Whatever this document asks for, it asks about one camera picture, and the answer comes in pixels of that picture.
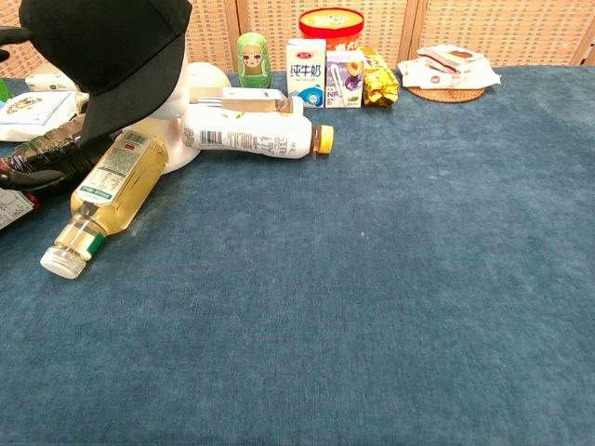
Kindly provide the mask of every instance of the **white bottle cap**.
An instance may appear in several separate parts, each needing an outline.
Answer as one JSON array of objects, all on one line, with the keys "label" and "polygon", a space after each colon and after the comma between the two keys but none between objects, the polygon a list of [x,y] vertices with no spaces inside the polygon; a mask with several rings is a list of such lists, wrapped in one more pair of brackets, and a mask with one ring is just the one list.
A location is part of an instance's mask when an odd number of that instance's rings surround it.
[{"label": "white bottle cap", "polygon": [[292,114],[297,114],[299,116],[304,115],[304,99],[300,98],[299,96],[292,96]]},{"label": "white bottle cap", "polygon": [[86,266],[85,260],[79,255],[57,246],[47,248],[39,263],[64,279],[76,279]]}]

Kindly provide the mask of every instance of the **round container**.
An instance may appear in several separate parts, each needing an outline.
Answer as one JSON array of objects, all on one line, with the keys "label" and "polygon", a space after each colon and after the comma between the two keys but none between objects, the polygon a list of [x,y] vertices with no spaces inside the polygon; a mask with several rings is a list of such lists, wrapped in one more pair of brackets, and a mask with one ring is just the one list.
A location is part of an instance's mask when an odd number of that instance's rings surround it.
[{"label": "round container", "polygon": [[306,39],[325,39],[328,50],[353,50],[364,28],[364,16],[345,7],[321,7],[299,16]]}]

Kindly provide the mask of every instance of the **round coaster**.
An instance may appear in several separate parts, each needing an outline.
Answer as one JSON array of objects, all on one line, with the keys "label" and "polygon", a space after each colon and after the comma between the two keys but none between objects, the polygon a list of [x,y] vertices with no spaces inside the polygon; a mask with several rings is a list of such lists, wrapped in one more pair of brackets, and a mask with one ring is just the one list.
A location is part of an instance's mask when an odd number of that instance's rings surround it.
[{"label": "round coaster", "polygon": [[453,89],[437,89],[437,90],[425,90],[418,86],[408,86],[407,89],[414,95],[427,99],[433,100],[434,102],[468,102],[475,100],[483,93],[485,88],[479,88],[477,90],[453,90]]}]

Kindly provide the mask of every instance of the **wicker wall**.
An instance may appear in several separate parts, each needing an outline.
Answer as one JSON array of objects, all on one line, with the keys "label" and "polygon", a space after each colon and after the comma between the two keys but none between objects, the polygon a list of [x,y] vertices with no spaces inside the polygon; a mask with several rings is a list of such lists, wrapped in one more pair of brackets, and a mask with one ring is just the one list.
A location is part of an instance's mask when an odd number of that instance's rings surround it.
[{"label": "wicker wall", "polygon": [[[240,32],[263,33],[272,67],[284,68],[287,40],[299,36],[298,17],[341,5],[362,11],[361,42],[391,66],[420,46],[449,42],[487,54],[494,65],[595,65],[595,0],[191,0],[189,61],[225,72],[237,67]],[[0,25],[19,25],[20,0],[0,0]],[[26,77],[44,60],[31,44],[8,46],[1,77]]]}]

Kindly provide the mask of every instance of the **blue tablecloth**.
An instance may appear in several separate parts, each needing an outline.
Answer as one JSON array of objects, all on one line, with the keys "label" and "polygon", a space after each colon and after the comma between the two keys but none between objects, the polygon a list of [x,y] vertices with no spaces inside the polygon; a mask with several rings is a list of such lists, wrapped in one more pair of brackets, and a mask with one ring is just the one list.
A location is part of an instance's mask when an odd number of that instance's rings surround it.
[{"label": "blue tablecloth", "polygon": [[497,72],[203,152],[76,281],[68,195],[0,231],[0,443],[595,444],[595,70]]}]

